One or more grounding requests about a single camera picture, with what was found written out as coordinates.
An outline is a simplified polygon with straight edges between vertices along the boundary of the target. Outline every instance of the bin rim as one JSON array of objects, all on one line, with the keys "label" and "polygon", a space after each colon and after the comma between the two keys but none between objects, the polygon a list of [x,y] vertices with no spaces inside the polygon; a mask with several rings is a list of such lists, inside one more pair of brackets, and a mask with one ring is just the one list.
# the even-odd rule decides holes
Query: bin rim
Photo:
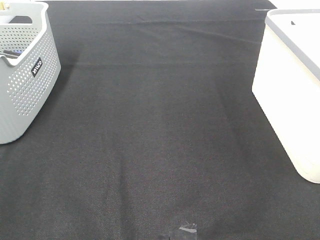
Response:
[{"label": "bin rim", "polygon": [[273,20],[274,15],[289,14],[320,14],[320,9],[273,9],[265,18],[268,26],[283,43],[300,59],[300,61],[320,80],[320,67],[283,31],[283,29]]}]

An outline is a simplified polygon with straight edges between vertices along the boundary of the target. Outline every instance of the perforated basket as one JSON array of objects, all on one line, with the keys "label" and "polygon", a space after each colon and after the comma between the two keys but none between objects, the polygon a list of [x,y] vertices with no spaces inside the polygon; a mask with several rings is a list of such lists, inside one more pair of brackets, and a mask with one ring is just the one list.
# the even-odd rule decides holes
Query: perforated basket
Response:
[{"label": "perforated basket", "polygon": [[[44,2],[6,4],[0,16],[32,23],[0,23],[0,144],[18,139],[50,94],[61,65]],[[4,51],[19,53],[8,58]]]}]

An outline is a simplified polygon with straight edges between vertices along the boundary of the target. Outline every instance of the black tablecloth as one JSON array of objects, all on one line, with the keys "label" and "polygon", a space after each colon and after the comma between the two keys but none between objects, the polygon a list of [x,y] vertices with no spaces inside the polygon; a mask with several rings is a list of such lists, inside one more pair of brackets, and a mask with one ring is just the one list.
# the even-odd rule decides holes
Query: black tablecloth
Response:
[{"label": "black tablecloth", "polygon": [[62,70],[0,146],[0,239],[153,240],[186,221],[200,240],[319,239],[320,185],[251,92],[270,8],[49,2]]}]

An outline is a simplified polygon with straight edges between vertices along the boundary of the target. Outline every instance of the storage bin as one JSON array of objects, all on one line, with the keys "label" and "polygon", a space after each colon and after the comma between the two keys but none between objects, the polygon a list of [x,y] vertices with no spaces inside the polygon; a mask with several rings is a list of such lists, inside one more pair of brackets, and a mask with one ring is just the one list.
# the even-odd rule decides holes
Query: storage bin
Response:
[{"label": "storage bin", "polygon": [[28,16],[32,23],[0,24],[0,144],[12,142],[26,131],[61,69],[48,4],[15,2],[5,6],[0,16]]},{"label": "storage bin", "polygon": [[297,172],[320,183],[320,10],[267,13],[252,92]]}]

